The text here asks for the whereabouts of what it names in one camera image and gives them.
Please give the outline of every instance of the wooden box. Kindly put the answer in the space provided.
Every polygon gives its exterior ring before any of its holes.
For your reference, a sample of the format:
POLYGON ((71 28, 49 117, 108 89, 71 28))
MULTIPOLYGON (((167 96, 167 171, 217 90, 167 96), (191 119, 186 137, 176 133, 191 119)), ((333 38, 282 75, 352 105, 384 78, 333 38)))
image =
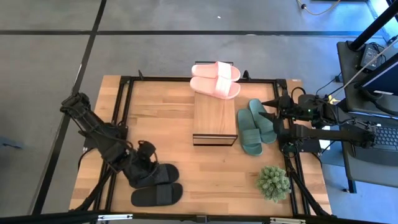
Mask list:
POLYGON ((232 146, 238 138, 234 100, 195 93, 194 146, 232 146))

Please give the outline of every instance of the black slide sandal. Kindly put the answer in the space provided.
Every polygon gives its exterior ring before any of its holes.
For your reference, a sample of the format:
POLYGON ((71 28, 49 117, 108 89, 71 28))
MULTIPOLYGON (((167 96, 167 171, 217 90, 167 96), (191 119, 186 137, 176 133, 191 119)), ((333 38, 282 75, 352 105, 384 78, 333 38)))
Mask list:
POLYGON ((135 190, 131 195, 131 203, 137 207, 173 205, 181 199, 182 192, 179 183, 160 184, 135 190))
POLYGON ((130 186, 135 189, 141 187, 150 187, 158 184, 169 184, 178 180, 180 173, 178 169, 172 164, 159 164, 155 172, 143 179, 130 180, 130 186))

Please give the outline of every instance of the potted plant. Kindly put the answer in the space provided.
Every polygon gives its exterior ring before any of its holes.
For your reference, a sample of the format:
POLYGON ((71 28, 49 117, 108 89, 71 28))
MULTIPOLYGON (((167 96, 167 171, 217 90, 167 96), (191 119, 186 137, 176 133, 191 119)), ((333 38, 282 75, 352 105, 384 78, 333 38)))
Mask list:
POLYGON ((285 174, 285 170, 276 166, 261 169, 256 185, 267 200, 278 202, 286 199, 286 194, 290 193, 290 182, 285 174))

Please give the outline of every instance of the wooden tabletop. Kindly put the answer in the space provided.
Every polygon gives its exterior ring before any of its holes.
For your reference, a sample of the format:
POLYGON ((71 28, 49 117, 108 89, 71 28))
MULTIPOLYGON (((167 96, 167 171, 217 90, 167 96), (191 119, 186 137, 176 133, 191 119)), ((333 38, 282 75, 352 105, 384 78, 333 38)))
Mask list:
MULTIPOLYGON (((95 113, 110 122, 118 92, 120 76, 104 76, 99 90, 95 113)), ((288 80, 289 92, 301 86, 300 80, 288 80)), ((242 83, 235 98, 235 112, 247 108, 250 99, 274 99, 271 84, 242 83)), ((278 143, 263 144, 263 154, 249 156, 241 148, 239 138, 232 147, 193 146, 194 92, 188 82, 134 82, 127 125, 128 140, 135 146, 138 140, 150 141, 157 148, 160 163, 174 164, 183 185, 183 196, 175 205, 164 207, 135 207, 130 202, 134 189, 123 173, 116 179, 111 210, 132 213, 207 214, 291 216, 290 199, 274 203, 264 200, 255 186, 258 172, 264 166, 285 169, 278 143)), ((274 108, 266 107, 268 112, 274 108)), ((315 200, 331 213, 329 199, 319 161, 311 154, 301 153, 306 186, 315 200)), ((79 206, 98 182, 102 159, 97 150, 83 158, 76 179, 70 208, 79 206)), ((302 201, 296 186, 298 210, 302 201)), ((107 186, 102 195, 104 207, 107 186)))

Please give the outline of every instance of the computer monitor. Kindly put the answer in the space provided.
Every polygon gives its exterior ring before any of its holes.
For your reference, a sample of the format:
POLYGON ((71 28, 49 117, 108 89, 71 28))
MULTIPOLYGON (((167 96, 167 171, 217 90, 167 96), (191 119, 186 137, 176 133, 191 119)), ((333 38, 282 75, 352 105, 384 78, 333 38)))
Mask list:
POLYGON ((398 96, 398 54, 355 84, 355 88, 359 87, 370 93, 398 96))

